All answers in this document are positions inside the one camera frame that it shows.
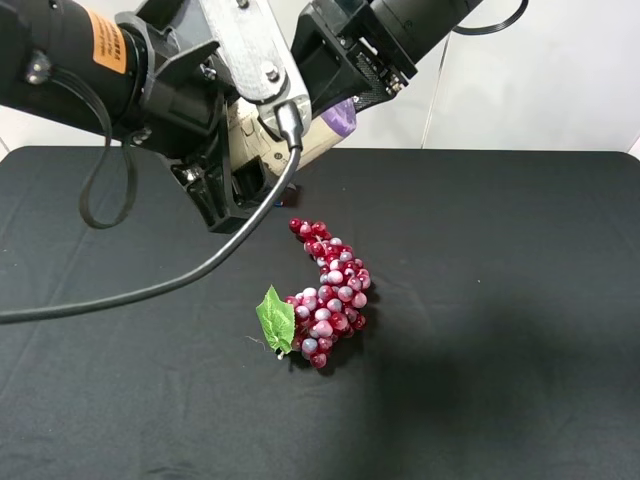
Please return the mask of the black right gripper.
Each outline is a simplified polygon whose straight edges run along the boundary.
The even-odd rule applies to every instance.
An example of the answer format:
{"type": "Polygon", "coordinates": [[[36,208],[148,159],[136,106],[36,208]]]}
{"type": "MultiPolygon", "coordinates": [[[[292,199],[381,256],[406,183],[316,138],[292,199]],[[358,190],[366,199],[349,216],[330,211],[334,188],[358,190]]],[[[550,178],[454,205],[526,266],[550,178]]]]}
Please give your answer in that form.
{"type": "Polygon", "coordinates": [[[298,17],[291,53],[320,115],[359,97],[358,112],[396,97],[416,63],[369,1],[312,1],[298,17]]]}

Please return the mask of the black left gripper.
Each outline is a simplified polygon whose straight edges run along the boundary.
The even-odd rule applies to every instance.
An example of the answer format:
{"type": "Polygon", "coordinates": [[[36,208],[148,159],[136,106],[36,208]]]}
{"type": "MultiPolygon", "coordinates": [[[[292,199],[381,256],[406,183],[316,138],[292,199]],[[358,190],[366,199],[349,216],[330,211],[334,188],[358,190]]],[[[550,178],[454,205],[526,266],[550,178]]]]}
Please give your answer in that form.
{"type": "MultiPolygon", "coordinates": [[[[144,132],[147,150],[168,158],[198,150],[217,129],[230,75],[216,57],[201,1],[145,1],[120,12],[116,25],[133,39],[137,70],[120,124],[144,132]]],[[[235,233],[270,191],[270,174],[254,158],[233,171],[228,150],[213,149],[169,171],[212,233],[235,233]]]]}

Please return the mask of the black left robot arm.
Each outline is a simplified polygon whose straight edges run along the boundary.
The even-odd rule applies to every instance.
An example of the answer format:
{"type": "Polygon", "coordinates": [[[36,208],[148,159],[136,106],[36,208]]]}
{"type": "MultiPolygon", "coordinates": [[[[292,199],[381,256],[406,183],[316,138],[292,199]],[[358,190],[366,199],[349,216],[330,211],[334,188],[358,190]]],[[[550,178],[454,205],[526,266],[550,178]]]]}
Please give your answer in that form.
{"type": "Polygon", "coordinates": [[[106,18],[75,1],[1,5],[4,106],[161,155],[207,228],[236,231],[269,190],[257,155],[234,162],[238,95],[197,1],[106,18]]]}

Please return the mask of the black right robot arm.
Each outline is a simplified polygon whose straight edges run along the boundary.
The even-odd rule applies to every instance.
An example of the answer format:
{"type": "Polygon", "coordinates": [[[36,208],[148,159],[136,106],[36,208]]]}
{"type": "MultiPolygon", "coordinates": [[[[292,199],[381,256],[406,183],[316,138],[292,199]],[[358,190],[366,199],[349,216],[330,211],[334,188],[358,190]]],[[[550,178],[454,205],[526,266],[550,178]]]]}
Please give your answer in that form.
{"type": "Polygon", "coordinates": [[[357,112],[394,99],[417,64],[479,3],[450,0],[310,2],[291,52],[315,117],[352,99],[357,112]]]}

